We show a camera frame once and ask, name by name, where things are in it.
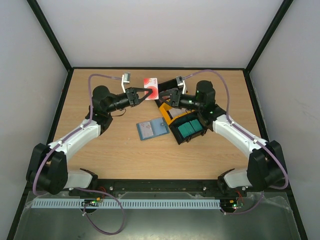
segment wooden table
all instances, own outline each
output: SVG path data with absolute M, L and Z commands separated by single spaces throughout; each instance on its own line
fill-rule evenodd
M 187 76 L 195 70 L 116 70 L 75 69 L 67 92 L 54 139 L 63 137 L 77 127 L 88 113 L 88 76 L 93 73 L 121 77 L 131 72 L 131 87 L 143 87 L 144 78 L 158 78 L 162 83 L 176 76 Z M 260 136 L 243 72 L 218 71 L 226 80 L 230 91 L 230 115 L 244 128 Z M 212 81 L 216 103 L 226 108 L 227 96 L 221 80 L 205 72 L 186 80 L 194 94 L 200 80 Z M 106 85 L 111 93 L 122 93 L 121 81 L 93 77 L 92 90 Z M 127 108 L 124 116 L 114 117 L 109 129 L 83 147 L 68 163 L 69 169 L 88 169 L 100 179 L 216 179 L 232 168 L 248 165 L 246 157 L 222 136 L 208 130 L 205 136 L 178 145 L 173 134 L 141 141 L 136 124 L 162 117 L 156 103 L 151 100 Z

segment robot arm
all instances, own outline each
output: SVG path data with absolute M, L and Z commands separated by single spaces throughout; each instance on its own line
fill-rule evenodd
M 138 92 L 146 92 L 139 98 Z M 37 186 L 55 195 L 66 188 L 87 188 L 98 176 L 86 169 L 68 170 L 72 156 L 91 140 L 102 135 L 110 126 L 111 112 L 139 105 L 152 93 L 151 89 L 130 87 L 124 93 L 113 94 L 106 86 L 93 90 L 92 107 L 82 123 L 64 137 L 48 145 L 39 143 L 34 147 L 26 174 L 33 184 L 37 172 L 47 157 L 38 178 Z
M 181 77 L 176 80 L 179 86 Z M 264 149 L 274 154 L 287 171 L 280 144 L 257 137 L 237 124 L 216 104 L 215 95 L 212 83 L 203 80 L 197 83 L 195 95 L 168 90 L 160 93 L 159 99 L 173 108 L 197 111 L 198 119 L 205 128 L 225 137 L 248 158 L 248 167 L 231 169 L 218 177 L 221 192 L 237 187 L 253 187 L 256 191 L 263 191 L 281 180 L 284 177 L 282 170 Z

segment white wall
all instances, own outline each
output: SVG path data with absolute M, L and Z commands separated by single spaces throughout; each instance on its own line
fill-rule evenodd
M 7 239 L 33 147 L 46 143 L 67 72 L 25 0 L 0 8 L 0 240 Z
M 282 0 L 38 0 L 72 66 L 245 68 Z
M 319 239 L 320 1 L 295 0 L 251 78 L 270 139 L 282 144 L 310 240 Z

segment purple cable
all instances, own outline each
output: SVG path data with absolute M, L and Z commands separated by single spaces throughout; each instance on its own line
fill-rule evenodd
M 214 73 L 216 74 L 222 81 L 223 85 L 224 85 L 224 88 L 225 88 L 225 91 L 226 91 L 226 98 L 227 98 L 227 101 L 226 101 L 226 119 L 228 120 L 228 122 L 235 128 L 237 129 L 240 133 L 244 134 L 246 137 L 248 137 L 250 140 L 254 140 L 254 138 L 252 136 L 250 136 L 247 132 L 245 132 L 244 130 L 242 130 L 237 124 L 235 123 L 232 123 L 232 120 L 230 119 L 230 115 L 229 115 L 229 106 L 230 106 L 230 94 L 229 94 L 229 89 L 228 89 L 228 86 L 227 86 L 227 83 L 225 81 L 225 79 L 220 75 L 220 73 L 218 73 L 217 71 L 214 71 L 214 70 L 211 70 L 211 69 L 205 69 L 205 70 L 201 70 L 201 71 L 197 71 L 197 72 L 194 72 L 188 76 L 186 76 L 184 79 L 188 79 L 188 78 L 191 78 L 197 74 L 201 74 L 201 73 L 205 73 L 205 72 L 210 72 L 210 73 Z M 284 176 L 284 185 L 283 186 L 270 186 L 271 188 L 273 189 L 279 189 L 279 190 L 282 190 L 282 189 L 285 189 L 288 184 L 289 184 L 289 178 L 288 178 L 288 174 L 286 172 L 286 170 L 284 169 L 284 167 L 282 166 L 282 164 L 280 163 L 280 161 L 276 158 L 276 156 L 266 147 L 264 146 L 262 143 L 260 143 L 259 141 L 256 142 L 263 150 L 265 150 L 271 157 L 272 159 L 275 161 L 275 163 L 279 166 L 279 168 L 281 169 L 282 171 L 282 174 Z
M 259 203 L 260 203 L 260 202 L 262 201 L 262 199 L 264 198 L 264 195 L 265 195 L 265 193 L 262 191 L 259 200 L 256 202 L 256 204 L 255 204 L 253 207 L 249 208 L 248 210 L 241 211 L 241 212 L 225 212 L 225 211 L 221 208 L 221 211 L 222 211 L 224 214 L 226 214 L 226 215 L 241 215 L 241 214 L 247 214 L 247 213 L 251 212 L 253 209 L 255 209 L 255 208 L 259 205 Z
M 107 192 L 104 192 L 104 191 L 88 190 L 88 189 L 79 188 L 79 187 L 76 187 L 75 189 L 80 190 L 80 191 L 84 191 L 84 192 L 88 192 L 88 193 L 104 194 L 104 195 L 114 199 L 118 203 L 119 207 L 121 208 L 121 211 L 122 211 L 122 224 L 121 224 L 120 228 L 115 232 L 107 232 L 107 231 L 103 231 L 100 228 L 98 228 L 92 222 L 92 220 L 89 218 L 88 214 L 86 213 L 86 207 L 89 205 L 89 203 L 84 205 L 83 214 L 86 216 L 86 218 L 88 219 L 88 221 L 91 223 L 91 225 L 94 227 L 95 230 L 97 230 L 99 233 L 102 233 L 102 234 L 105 234 L 105 235 L 116 235 L 116 234 L 120 233 L 124 229 L 124 226 L 125 226 L 125 223 L 126 223 L 126 212 L 125 212 L 124 207 L 122 206 L 121 202 L 116 197 L 114 197 L 111 194 L 109 194 Z
M 121 77 L 116 77 L 116 76 L 108 76 L 108 75 L 103 75 L 103 74 L 98 74 L 98 73 L 94 73 L 91 74 L 88 78 L 88 92 L 89 92 L 89 99 L 90 99 L 90 117 L 89 117 L 89 121 L 83 125 L 83 127 L 85 128 L 86 126 L 88 126 L 91 121 L 92 121 L 92 117 L 93 117 L 93 103 L 92 103 L 92 93 L 91 93 L 91 79 L 92 77 L 103 77 L 103 78 L 107 78 L 107 79 L 115 79 L 115 80 L 121 80 Z M 73 136 L 75 133 L 79 132 L 82 128 L 78 127 L 77 129 L 75 129 L 74 131 L 70 132 L 67 136 L 65 136 L 62 140 L 61 140 L 61 144 L 63 144 L 65 141 L 67 141 L 71 136 Z M 49 159 L 49 157 L 52 155 L 52 153 L 60 146 L 60 144 L 58 143 L 56 146 L 54 146 L 45 156 L 45 158 L 43 159 L 42 163 L 39 166 L 38 171 L 35 174 L 35 178 L 32 184 L 32 191 L 33 194 L 36 196 L 40 196 L 42 194 L 39 194 L 37 192 L 37 183 L 38 183 L 38 179 L 40 176 L 40 173 L 42 171 L 42 169 L 44 168 L 47 160 Z

